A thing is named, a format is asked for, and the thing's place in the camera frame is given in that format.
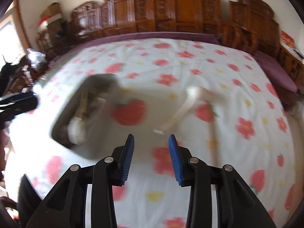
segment plastic bag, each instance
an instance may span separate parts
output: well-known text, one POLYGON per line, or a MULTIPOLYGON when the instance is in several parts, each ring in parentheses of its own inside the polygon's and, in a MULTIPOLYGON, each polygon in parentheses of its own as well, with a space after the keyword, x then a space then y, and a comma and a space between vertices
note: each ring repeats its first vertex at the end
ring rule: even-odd
POLYGON ((31 66, 36 71, 39 71, 43 66, 47 65, 48 62, 45 59, 45 54, 34 51, 33 49, 27 49, 27 58, 31 61, 31 66))

